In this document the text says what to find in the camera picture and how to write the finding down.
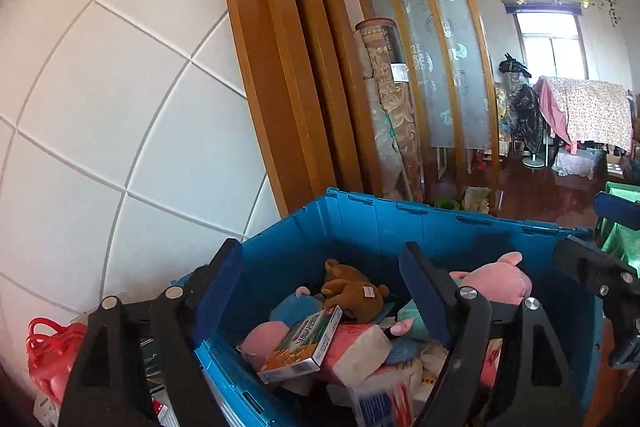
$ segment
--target window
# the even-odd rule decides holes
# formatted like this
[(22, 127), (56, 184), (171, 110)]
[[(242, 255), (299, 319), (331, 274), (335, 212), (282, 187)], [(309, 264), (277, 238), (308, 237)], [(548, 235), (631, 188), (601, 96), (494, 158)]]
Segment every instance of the window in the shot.
[(540, 76), (588, 78), (577, 16), (569, 13), (514, 13), (531, 83)]

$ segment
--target metal bolt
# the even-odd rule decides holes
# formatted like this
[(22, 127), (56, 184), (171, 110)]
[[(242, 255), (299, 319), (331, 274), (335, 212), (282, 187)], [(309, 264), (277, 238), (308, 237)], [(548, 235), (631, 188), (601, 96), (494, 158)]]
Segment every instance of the metal bolt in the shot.
[(102, 299), (102, 307), (105, 310), (110, 310), (111, 308), (115, 308), (116, 304), (118, 304), (118, 298), (114, 297), (113, 295)]
[(472, 301), (473, 299), (478, 297), (478, 292), (475, 290), (475, 288), (471, 288), (471, 286), (462, 286), (462, 288), (460, 288), (460, 296), (463, 299)]
[(170, 286), (166, 289), (164, 294), (168, 299), (177, 299), (182, 297), (182, 288), (180, 286)]
[(540, 308), (540, 302), (534, 297), (527, 297), (526, 299), (524, 299), (524, 305), (532, 311)]

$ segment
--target brown stuffed bear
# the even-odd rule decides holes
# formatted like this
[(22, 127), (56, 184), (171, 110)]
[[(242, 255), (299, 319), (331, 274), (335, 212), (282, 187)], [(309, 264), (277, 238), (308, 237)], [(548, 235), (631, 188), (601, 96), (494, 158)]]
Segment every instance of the brown stuffed bear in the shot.
[(383, 284), (376, 287), (369, 282), (334, 279), (322, 286), (322, 295), (328, 297), (322, 304), (324, 308), (338, 305), (358, 324), (368, 324), (380, 313), (389, 288)]
[(325, 283), (335, 279), (370, 283), (369, 278), (360, 270), (348, 264), (340, 264), (335, 259), (327, 259), (324, 263), (324, 270), (326, 271), (324, 276)]

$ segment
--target red handbag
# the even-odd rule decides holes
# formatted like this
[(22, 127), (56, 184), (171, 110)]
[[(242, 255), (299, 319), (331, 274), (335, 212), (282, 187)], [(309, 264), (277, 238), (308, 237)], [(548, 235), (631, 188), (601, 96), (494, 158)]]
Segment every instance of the red handbag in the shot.
[[(53, 335), (34, 333), (38, 324), (53, 329)], [(84, 324), (62, 327), (54, 321), (37, 317), (29, 324), (27, 355), (31, 380), (55, 403), (62, 404), (66, 381), (76, 361), (78, 350), (86, 334)]]

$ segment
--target blue storage crate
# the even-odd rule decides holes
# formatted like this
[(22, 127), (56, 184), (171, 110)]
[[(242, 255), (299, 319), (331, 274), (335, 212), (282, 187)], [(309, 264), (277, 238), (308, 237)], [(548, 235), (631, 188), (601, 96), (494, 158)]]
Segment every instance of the blue storage crate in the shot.
[(216, 334), (196, 353), (234, 416), (247, 427), (303, 426), (287, 403), (273, 396), (235, 346), (300, 285), (318, 288), (324, 261), (338, 259), (386, 284), (403, 304), (410, 296), (398, 268), (406, 241), (415, 241), (436, 267), (471, 271), (503, 253), (522, 252), (518, 265), (533, 282), (568, 359), (583, 412), (591, 400), (600, 361), (602, 302), (555, 270), (558, 241), (589, 229), (510, 221), (451, 212), (417, 203), (387, 201), (335, 188), (243, 245), (244, 270)]

